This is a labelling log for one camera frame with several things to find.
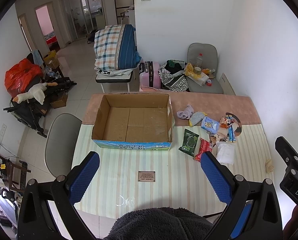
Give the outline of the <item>lilac sock bundle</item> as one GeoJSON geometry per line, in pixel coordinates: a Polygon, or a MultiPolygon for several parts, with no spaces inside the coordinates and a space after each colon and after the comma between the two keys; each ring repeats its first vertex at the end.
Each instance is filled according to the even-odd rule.
{"type": "Polygon", "coordinates": [[[194,109],[191,105],[187,105],[186,108],[182,111],[177,111],[177,117],[182,120],[189,120],[193,115],[194,109]]]}

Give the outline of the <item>orange cartoon snack packet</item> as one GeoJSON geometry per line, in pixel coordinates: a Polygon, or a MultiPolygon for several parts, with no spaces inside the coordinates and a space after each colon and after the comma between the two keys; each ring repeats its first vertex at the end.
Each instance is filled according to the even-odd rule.
{"type": "Polygon", "coordinates": [[[219,122],[219,126],[228,129],[233,123],[235,123],[235,119],[232,116],[223,116],[219,122]]]}

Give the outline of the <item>small cardboard box on floor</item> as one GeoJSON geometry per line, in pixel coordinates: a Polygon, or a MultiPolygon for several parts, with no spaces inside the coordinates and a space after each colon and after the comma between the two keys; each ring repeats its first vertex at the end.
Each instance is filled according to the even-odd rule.
{"type": "Polygon", "coordinates": [[[61,92],[51,98],[50,105],[53,109],[62,108],[67,105],[68,94],[61,92]]]}

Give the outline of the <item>open cardboard box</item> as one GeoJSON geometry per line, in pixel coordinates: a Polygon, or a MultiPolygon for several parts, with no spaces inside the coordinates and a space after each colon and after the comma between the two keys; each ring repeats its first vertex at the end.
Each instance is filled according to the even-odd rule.
{"type": "Polygon", "coordinates": [[[96,113],[92,140],[102,148],[168,151],[174,123],[168,94],[105,94],[96,113]]]}

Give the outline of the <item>white goose plush toy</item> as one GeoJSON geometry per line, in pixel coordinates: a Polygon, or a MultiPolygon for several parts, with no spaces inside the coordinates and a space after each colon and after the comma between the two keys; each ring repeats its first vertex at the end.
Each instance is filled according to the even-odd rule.
{"type": "Polygon", "coordinates": [[[45,94],[44,92],[48,87],[57,86],[58,83],[51,82],[51,83],[38,83],[36,85],[33,85],[28,92],[18,94],[15,96],[12,101],[16,103],[21,103],[26,100],[35,99],[37,102],[39,102],[41,105],[44,103],[45,94]]]}

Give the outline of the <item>grey chair by wall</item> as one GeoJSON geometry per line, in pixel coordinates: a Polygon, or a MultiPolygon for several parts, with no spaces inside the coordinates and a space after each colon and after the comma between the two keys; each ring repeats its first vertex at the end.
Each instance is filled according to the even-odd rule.
{"type": "Polygon", "coordinates": [[[195,93],[211,93],[211,94],[223,94],[223,89],[219,82],[216,80],[217,67],[218,67],[218,52],[216,47],[212,44],[204,43],[192,43],[188,47],[187,51],[187,63],[192,65],[197,63],[197,57],[199,54],[202,54],[203,62],[201,69],[210,69],[215,70],[212,74],[213,79],[211,79],[211,86],[207,84],[200,86],[192,79],[187,77],[188,90],[195,93]]]}

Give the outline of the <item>red snack packet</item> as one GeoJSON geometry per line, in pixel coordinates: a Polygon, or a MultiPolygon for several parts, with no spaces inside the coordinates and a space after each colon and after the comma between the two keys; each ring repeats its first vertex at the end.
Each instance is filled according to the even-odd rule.
{"type": "Polygon", "coordinates": [[[202,154],[205,152],[212,152],[212,145],[207,140],[200,138],[199,151],[193,157],[193,159],[196,161],[200,161],[202,154]]]}

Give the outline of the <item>green wet wipes pack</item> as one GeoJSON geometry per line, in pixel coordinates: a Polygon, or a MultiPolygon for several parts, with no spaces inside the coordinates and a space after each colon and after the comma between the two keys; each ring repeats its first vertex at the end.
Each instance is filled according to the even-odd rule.
{"type": "Polygon", "coordinates": [[[184,130],[184,139],[182,145],[180,146],[179,150],[187,155],[194,157],[195,148],[197,146],[197,142],[199,139],[199,135],[185,129],[184,130]]]}

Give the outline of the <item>yellow grey scrub sponge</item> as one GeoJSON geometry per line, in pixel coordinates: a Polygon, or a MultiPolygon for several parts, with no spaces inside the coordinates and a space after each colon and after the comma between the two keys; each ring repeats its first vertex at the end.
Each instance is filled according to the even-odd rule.
{"type": "Polygon", "coordinates": [[[204,112],[193,113],[189,119],[189,126],[193,127],[193,126],[199,124],[205,116],[207,116],[207,114],[204,112]]]}

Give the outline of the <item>light blue tissue pack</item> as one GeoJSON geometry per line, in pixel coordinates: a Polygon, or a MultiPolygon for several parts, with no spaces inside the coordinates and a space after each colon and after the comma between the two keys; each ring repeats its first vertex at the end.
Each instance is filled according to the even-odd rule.
{"type": "Polygon", "coordinates": [[[201,121],[201,128],[210,134],[216,134],[219,129],[219,122],[205,116],[201,121]]]}

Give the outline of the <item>grey chair near table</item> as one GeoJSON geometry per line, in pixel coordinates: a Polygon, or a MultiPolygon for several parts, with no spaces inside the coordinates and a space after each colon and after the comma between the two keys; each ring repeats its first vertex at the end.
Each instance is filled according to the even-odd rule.
{"type": "Polygon", "coordinates": [[[63,113],[52,122],[45,143],[44,161],[54,176],[67,175],[71,170],[74,151],[82,121],[63,113]]]}

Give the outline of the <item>white cotton pad bag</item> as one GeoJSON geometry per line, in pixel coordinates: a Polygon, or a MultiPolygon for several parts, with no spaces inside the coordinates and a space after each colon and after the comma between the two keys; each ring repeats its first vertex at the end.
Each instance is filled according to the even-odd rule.
{"type": "Polygon", "coordinates": [[[216,142],[217,156],[216,159],[221,164],[234,164],[236,154],[236,145],[229,142],[216,142]]]}

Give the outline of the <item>yellow snack bag on chair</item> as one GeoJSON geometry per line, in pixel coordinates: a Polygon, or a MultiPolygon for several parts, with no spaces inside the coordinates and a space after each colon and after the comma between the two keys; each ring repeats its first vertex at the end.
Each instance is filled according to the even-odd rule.
{"type": "Polygon", "coordinates": [[[186,65],[184,74],[200,86],[205,85],[208,81],[208,76],[202,72],[201,68],[194,67],[191,63],[186,65]]]}

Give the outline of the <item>orange plastic bag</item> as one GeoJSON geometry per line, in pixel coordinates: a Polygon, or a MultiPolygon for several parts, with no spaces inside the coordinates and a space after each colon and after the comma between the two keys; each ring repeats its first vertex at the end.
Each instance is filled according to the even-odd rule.
{"type": "Polygon", "coordinates": [[[10,96],[14,98],[24,93],[26,87],[36,76],[43,76],[41,67],[25,58],[5,73],[4,85],[10,96]]]}

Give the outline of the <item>blue long snack packet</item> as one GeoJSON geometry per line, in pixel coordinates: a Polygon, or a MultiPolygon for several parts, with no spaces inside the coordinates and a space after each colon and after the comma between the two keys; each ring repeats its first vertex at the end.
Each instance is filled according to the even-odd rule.
{"type": "Polygon", "coordinates": [[[235,119],[231,115],[226,116],[229,119],[230,125],[227,128],[228,132],[228,142],[235,143],[236,142],[236,136],[234,134],[234,127],[233,124],[235,123],[235,119]]]}

